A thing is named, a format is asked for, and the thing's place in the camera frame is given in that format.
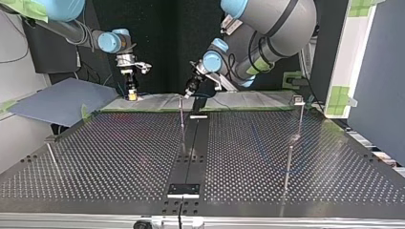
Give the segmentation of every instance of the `metal post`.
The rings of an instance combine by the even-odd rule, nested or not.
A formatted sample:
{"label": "metal post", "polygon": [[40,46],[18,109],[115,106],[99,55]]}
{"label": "metal post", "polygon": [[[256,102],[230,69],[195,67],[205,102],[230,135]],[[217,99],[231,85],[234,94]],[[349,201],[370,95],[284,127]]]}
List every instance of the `metal post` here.
{"label": "metal post", "polygon": [[180,119],[181,119],[181,134],[182,134],[182,142],[185,142],[185,132],[184,132],[184,109],[183,109],[183,104],[182,104],[182,96],[180,95]]}
{"label": "metal post", "polygon": [[301,129],[302,129],[303,117],[304,117],[304,109],[305,109],[305,105],[302,105],[301,106],[301,115],[300,115],[300,126],[298,127],[298,135],[301,135]]}
{"label": "metal post", "polygon": [[288,181],[289,181],[289,173],[291,171],[291,161],[292,161],[292,151],[293,151],[294,147],[290,146],[288,148],[288,159],[287,159],[287,170],[286,170],[286,181],[284,183],[284,189],[285,191],[288,190]]}
{"label": "metal post", "polygon": [[48,146],[48,151],[51,154],[53,163],[57,164],[56,157],[54,157],[54,154],[53,154],[53,149],[52,149],[51,143],[47,143],[47,146]]}

